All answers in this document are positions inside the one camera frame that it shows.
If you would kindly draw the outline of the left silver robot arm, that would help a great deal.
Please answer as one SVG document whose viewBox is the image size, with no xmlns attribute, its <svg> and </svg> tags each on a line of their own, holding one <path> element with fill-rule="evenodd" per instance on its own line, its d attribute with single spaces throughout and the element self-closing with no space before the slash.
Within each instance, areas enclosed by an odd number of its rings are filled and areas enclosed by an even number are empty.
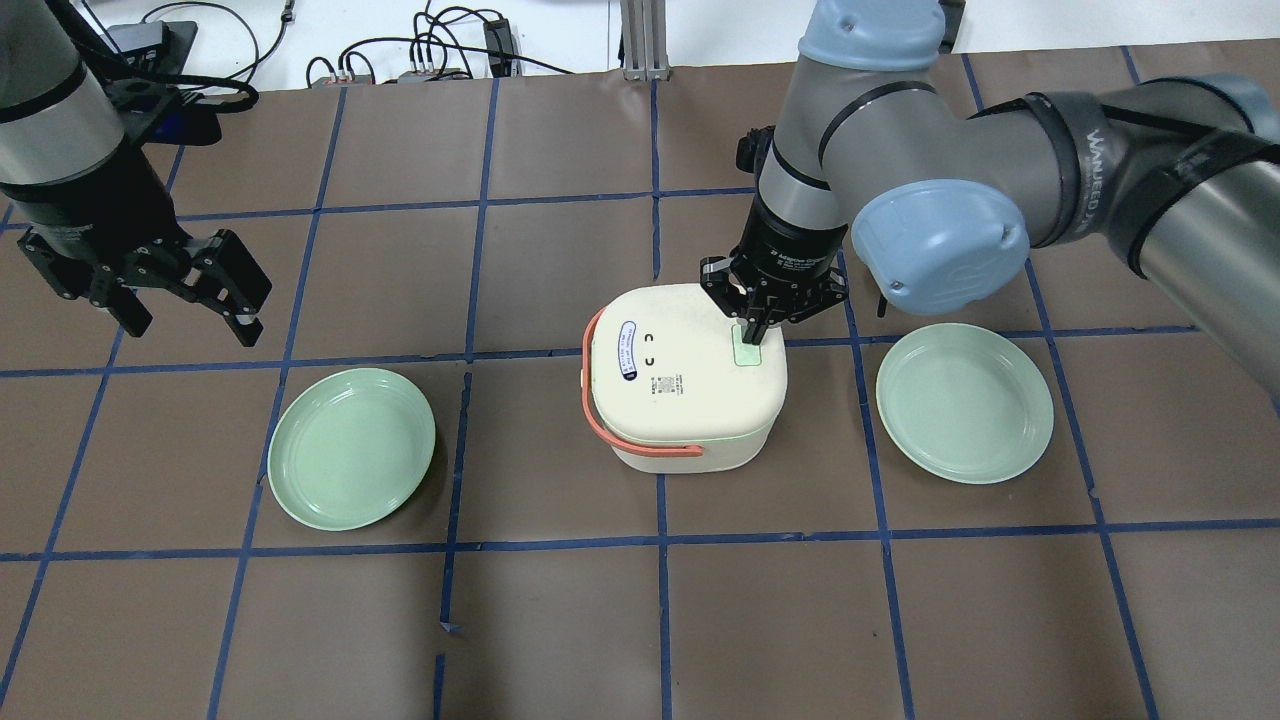
<svg viewBox="0 0 1280 720">
<path fill-rule="evenodd" d="M 210 146 L 223 114 L 259 91 L 205 76 L 145 70 L 111 54 L 68 1 L 5 1 L 1 186 L 29 222 L 20 252 L 54 293 L 86 299 L 133 337 L 152 316 L 136 291 L 159 288 L 218 314 L 244 347 L 262 333 L 273 284 L 229 229 L 197 237 L 145 145 Z"/>
</svg>

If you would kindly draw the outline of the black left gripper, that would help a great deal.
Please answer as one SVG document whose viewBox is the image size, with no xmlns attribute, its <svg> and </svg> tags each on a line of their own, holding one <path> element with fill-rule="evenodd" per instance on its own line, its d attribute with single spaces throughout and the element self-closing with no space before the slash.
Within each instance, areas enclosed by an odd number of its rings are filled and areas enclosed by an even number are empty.
<svg viewBox="0 0 1280 720">
<path fill-rule="evenodd" d="M 17 206 L 31 228 L 20 251 L 55 293 L 87 299 L 133 338 L 152 314 L 133 290 L 160 288 L 202 304 L 253 347 L 273 283 L 241 237 L 219 229 L 195 241 L 160 184 L 20 184 Z"/>
</svg>

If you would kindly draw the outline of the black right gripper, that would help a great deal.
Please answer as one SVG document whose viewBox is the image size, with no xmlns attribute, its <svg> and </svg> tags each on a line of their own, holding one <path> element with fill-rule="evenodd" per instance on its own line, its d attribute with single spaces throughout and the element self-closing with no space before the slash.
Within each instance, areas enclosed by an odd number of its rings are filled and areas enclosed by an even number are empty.
<svg viewBox="0 0 1280 720">
<path fill-rule="evenodd" d="M 795 225 L 758 195 L 730 255 L 700 260 L 699 286 L 723 315 L 741 320 L 744 345 L 760 346 L 780 323 L 805 322 L 849 296 L 836 261 L 847 232 L 849 224 Z"/>
</svg>

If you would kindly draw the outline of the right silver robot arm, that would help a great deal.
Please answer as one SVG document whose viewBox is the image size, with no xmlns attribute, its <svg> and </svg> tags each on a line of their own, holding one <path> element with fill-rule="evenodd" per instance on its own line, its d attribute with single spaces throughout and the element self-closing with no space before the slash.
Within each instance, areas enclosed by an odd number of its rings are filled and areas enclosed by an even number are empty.
<svg viewBox="0 0 1280 720">
<path fill-rule="evenodd" d="M 739 143 L 742 237 L 701 261 L 759 345 L 849 295 L 850 240 L 884 301 L 936 316 L 987 299 L 1036 249 L 1102 234 L 1271 396 L 1279 384 L 1277 109 L 1253 79 L 1172 76 L 1030 92 L 966 119 L 929 69 L 951 1 L 819 1 L 778 122 Z"/>
</svg>

